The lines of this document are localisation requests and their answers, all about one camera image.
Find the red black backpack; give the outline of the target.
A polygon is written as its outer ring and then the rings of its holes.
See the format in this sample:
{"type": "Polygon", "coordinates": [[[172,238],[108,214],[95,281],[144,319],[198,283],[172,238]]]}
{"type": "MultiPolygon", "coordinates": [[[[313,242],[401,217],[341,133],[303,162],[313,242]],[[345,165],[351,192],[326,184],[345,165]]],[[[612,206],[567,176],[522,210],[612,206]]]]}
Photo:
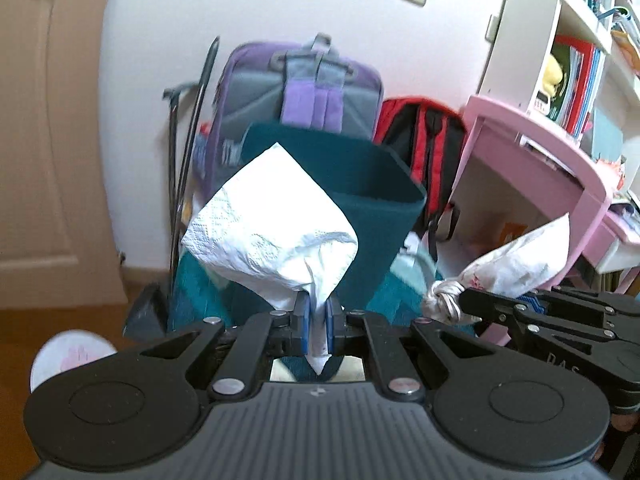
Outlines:
{"type": "Polygon", "coordinates": [[[425,205],[416,220],[416,232],[427,239],[428,252],[436,261],[440,219],[449,214],[450,240],[460,218],[451,201],[468,132],[461,116],[427,98],[408,96],[383,102],[374,142],[394,151],[408,167],[410,176],[423,185],[425,205]]]}

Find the white round stool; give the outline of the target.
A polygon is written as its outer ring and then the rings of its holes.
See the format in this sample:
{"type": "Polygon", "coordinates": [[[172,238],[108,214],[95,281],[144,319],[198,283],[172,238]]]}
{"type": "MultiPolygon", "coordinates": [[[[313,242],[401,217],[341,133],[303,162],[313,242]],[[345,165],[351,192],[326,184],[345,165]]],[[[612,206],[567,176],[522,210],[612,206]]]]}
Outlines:
{"type": "Polygon", "coordinates": [[[106,358],[117,350],[102,336],[86,330],[66,330],[49,339],[37,352],[29,376],[34,392],[51,377],[106,358]]]}

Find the purple grey backpack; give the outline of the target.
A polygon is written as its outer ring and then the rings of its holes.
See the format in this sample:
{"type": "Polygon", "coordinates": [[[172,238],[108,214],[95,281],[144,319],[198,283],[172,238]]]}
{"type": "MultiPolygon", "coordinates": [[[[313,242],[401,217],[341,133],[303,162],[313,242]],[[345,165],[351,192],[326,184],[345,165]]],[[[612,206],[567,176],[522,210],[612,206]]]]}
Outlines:
{"type": "Polygon", "coordinates": [[[343,58],[329,36],[319,34],[308,44],[242,44],[220,76],[213,122],[194,143],[200,200],[210,200],[239,169],[243,138],[255,122],[371,140],[383,98],[380,74],[343,58]]]}

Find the pink desk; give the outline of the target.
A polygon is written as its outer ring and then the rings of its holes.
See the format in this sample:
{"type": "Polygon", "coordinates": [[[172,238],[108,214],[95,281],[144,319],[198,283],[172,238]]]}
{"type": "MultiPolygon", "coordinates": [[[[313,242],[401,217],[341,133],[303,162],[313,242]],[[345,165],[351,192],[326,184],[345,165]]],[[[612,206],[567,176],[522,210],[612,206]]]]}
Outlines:
{"type": "Polygon", "coordinates": [[[453,278],[499,246],[510,222],[533,230],[562,216],[570,219],[568,256],[545,288],[575,274],[579,258],[599,274],[638,275],[638,234],[610,211],[613,194],[597,165],[562,128],[488,96],[471,96],[463,120],[469,140],[452,196],[462,216],[438,246],[440,275],[453,278]]]}

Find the dark teal trash bin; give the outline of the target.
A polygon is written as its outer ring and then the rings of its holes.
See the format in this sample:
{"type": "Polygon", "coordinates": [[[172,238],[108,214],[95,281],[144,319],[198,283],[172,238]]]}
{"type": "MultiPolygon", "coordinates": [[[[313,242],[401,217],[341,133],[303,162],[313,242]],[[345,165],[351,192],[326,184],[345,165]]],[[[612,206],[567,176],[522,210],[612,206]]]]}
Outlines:
{"type": "Polygon", "coordinates": [[[423,210],[424,187],[397,154],[368,140],[279,124],[254,124],[245,133],[241,160],[282,145],[328,194],[354,228],[358,252],[337,298],[363,310],[382,283],[423,210]]]}

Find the white bookshelf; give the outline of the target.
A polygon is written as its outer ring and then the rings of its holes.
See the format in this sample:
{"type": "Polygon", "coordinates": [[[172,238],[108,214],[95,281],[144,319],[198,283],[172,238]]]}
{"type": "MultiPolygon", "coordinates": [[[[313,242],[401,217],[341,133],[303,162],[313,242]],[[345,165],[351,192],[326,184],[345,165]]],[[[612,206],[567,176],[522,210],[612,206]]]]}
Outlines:
{"type": "Polygon", "coordinates": [[[639,143],[639,0],[503,0],[480,94],[576,141],[639,143]]]}

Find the white knotted plastic bag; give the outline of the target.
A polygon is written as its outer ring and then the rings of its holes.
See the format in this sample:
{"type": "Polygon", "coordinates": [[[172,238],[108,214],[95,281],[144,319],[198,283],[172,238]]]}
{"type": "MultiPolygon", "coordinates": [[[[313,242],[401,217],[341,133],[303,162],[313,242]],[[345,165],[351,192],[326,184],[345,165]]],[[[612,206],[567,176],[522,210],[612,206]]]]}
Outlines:
{"type": "Polygon", "coordinates": [[[480,318],[462,311],[465,289],[518,298],[557,276],[569,251],[570,216],[564,214],[477,258],[454,278],[434,282],[422,299],[422,315],[448,325],[474,324],[480,318]]]}

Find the white tissue paper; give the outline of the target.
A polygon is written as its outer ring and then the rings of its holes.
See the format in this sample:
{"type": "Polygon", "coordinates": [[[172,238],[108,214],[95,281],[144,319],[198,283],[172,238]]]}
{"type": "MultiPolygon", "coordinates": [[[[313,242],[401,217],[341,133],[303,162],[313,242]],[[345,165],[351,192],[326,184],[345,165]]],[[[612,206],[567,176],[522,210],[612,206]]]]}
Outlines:
{"type": "Polygon", "coordinates": [[[240,169],[191,220],[182,246],[207,271],[239,283],[273,309],[310,299],[315,373],[330,358],[324,304],[358,252],[358,237],[337,204],[280,144],[240,169]]]}

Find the wooden door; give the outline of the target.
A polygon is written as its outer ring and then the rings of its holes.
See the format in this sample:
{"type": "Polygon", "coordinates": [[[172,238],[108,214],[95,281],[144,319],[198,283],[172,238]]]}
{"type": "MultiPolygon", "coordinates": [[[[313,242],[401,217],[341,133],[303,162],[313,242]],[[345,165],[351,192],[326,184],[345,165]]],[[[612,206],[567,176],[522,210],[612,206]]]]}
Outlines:
{"type": "Polygon", "coordinates": [[[1,0],[1,304],[121,304],[103,183],[107,0],[1,0]]]}

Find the teal white rug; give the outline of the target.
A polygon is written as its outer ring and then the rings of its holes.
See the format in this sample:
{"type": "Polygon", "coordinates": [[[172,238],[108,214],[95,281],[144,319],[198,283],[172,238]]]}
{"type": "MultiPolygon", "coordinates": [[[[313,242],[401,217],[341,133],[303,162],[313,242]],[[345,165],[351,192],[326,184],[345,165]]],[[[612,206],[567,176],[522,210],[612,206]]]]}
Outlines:
{"type": "MultiPolygon", "coordinates": [[[[404,249],[395,258],[361,309],[384,315],[390,324],[408,326],[421,313],[427,289],[442,277],[426,251],[404,249]]],[[[216,316],[226,326],[242,325],[272,305],[246,287],[205,271],[185,252],[179,262],[168,314],[168,330],[216,316]]]]}

